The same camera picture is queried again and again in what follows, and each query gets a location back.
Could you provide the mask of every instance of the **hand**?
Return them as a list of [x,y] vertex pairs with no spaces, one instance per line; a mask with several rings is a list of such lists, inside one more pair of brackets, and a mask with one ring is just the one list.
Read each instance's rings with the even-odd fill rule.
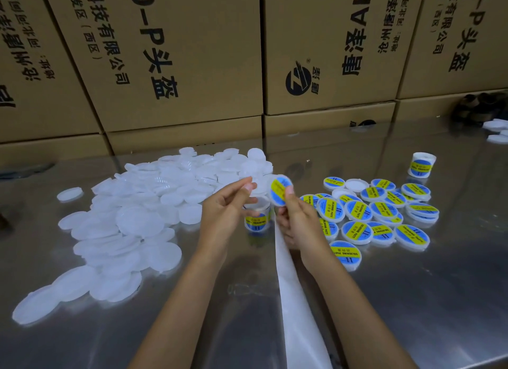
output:
[[285,242],[290,248],[300,249],[303,264],[312,272],[316,259],[323,255],[335,256],[323,234],[314,207],[298,198],[293,186],[286,187],[285,200],[286,206],[278,210],[277,223]]
[[252,190],[257,187],[252,177],[231,183],[203,202],[201,231],[198,250],[208,255],[216,253],[221,263],[224,262],[231,234],[235,231],[240,218],[257,217],[254,210],[245,210],[243,205],[255,204],[257,198],[250,198]]

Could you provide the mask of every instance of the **fingernail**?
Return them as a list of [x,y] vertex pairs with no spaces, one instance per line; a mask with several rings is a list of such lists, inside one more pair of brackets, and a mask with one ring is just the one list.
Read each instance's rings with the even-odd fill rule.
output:
[[251,183],[246,183],[245,185],[242,186],[242,189],[245,189],[249,193],[251,193],[252,190],[254,189],[254,186]]

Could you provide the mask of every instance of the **forearm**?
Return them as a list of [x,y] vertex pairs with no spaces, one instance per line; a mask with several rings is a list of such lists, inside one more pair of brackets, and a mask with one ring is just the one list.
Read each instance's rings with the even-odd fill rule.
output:
[[220,265],[196,252],[129,369],[190,368]]
[[311,266],[351,369],[416,368],[332,253],[321,253]]

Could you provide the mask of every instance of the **stainless steel tabletop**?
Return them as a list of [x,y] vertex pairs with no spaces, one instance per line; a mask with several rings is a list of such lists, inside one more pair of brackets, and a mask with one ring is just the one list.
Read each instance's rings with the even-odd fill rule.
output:
[[[431,203],[441,211],[424,229],[428,249],[360,246],[352,273],[373,306],[421,368],[463,368],[508,356],[508,148],[485,141],[479,129],[450,129],[441,119],[378,124],[286,135],[265,140],[275,173],[288,175],[298,194],[323,190],[323,178],[408,179],[416,151],[437,156]],[[215,153],[256,141],[198,147]],[[133,154],[118,164],[155,160],[175,150]],[[0,368],[125,368],[192,255],[197,230],[178,228],[184,263],[169,276],[144,274],[137,296],[105,306],[84,296],[60,304],[47,319],[23,328],[12,310],[30,291],[82,264],[73,239],[57,227],[86,210],[90,187],[116,172],[113,158],[61,162],[48,171],[0,183],[0,213],[12,229],[0,233]],[[56,194],[81,186],[85,196],[61,204]],[[312,277],[297,271],[332,359],[340,343]],[[284,368],[284,340],[273,232],[249,237],[237,229],[202,328],[195,368]]]

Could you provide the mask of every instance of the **person's arm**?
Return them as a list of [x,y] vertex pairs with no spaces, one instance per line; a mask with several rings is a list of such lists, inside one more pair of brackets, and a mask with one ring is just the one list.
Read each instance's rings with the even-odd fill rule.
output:
[[229,238],[256,188],[244,178],[203,202],[200,238],[194,256],[139,347],[129,369],[188,369],[192,364],[215,279],[225,261]]
[[286,188],[287,207],[277,222],[289,246],[300,249],[302,261],[319,285],[351,369],[416,368],[410,355],[369,303],[333,254],[312,205]]

